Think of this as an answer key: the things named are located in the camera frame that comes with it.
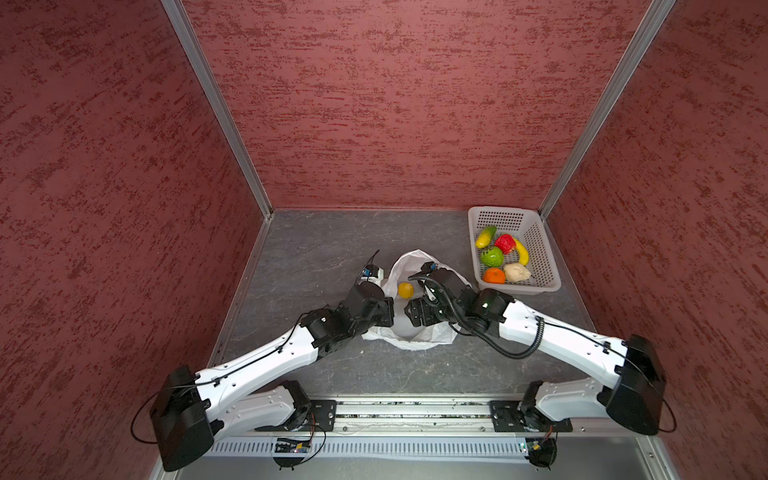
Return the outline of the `white plastic bag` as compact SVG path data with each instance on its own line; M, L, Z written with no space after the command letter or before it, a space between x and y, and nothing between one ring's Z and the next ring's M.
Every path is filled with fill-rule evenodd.
M454 342L458 333L443 323L445 310L437 305L434 295L426 291L421 282L411 279L412 275L422 273L425 264L426 273L436 273L439 269L451 272L458 290L471 286L457 270L422 250L403 254L381 281L384 293L393 297L393 325L370 327L362 335L364 340L382 340L405 351L423 351Z

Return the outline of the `orange toy fruit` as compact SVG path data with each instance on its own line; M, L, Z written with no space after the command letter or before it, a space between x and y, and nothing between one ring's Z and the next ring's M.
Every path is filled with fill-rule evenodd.
M507 278L503 269L499 267L491 267L484 272L482 280L486 283L505 284Z

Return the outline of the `green toy fruit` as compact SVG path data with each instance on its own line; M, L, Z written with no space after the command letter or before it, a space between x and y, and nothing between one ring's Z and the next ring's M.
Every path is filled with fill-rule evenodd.
M488 247L481 251L480 261L488 268L500 268L504 265L505 254L499 247Z

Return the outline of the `beige toy fruit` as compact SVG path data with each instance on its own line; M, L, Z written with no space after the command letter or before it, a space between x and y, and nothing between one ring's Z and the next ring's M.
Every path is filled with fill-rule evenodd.
M532 278L532 272L519 262L506 264L503 267L503 272L509 283L525 282Z

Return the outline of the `white perforated plastic basket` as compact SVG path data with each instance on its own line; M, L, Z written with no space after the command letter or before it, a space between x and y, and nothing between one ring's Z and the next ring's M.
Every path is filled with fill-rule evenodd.
M514 296L561 288L559 270L539 214L533 210L475 206L468 210L475 278L481 289Z

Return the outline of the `red toy fruit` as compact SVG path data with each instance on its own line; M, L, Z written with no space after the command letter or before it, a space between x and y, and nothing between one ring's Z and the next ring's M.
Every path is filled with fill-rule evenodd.
M509 234L502 234L495 240L494 246L504 255L508 255L517 248L517 241Z

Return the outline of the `yellow toy banana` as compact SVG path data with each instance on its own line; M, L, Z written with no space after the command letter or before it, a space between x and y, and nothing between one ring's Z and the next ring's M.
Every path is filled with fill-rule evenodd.
M519 239L515 239L515 251L518 255L518 262L523 266L527 266L530 262L530 254Z

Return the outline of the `yellow toy lemon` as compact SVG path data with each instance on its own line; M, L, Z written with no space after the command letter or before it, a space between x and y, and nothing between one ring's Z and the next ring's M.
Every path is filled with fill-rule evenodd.
M486 249L493 245L497 227L488 225L482 229L475 240L475 247L479 250Z

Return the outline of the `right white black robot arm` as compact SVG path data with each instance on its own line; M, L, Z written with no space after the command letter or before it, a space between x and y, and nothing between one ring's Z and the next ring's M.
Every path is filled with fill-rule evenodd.
M523 360L544 353L584 373L581 380L533 381L512 413L525 431L548 432L574 418L608 418L641 435L661 432L666 379L653 345L574 327L493 289L459 295L421 278L425 293L405 314L416 327L446 323L497 353Z

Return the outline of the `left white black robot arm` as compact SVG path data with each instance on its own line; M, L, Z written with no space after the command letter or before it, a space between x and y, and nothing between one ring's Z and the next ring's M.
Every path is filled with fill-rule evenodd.
M272 342L221 365L172 371L150 402L149 418L165 471L180 470L214 442L244 430L299 426L309 400L297 383L265 394L260 388L347 345L372 327L394 322L394 300L374 282L361 281L335 308L302 314Z

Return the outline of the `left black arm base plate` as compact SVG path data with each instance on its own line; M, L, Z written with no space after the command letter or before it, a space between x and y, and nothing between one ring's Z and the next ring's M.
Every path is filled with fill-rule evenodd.
M335 400L311 400L298 412L294 412L281 426L287 432L311 432L317 428L331 432L336 421L338 402Z

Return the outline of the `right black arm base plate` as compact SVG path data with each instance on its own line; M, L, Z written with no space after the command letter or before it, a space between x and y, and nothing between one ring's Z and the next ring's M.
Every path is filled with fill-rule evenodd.
M569 419L552 421L535 408L523 410L520 401L489 402L490 418L496 433L570 433Z

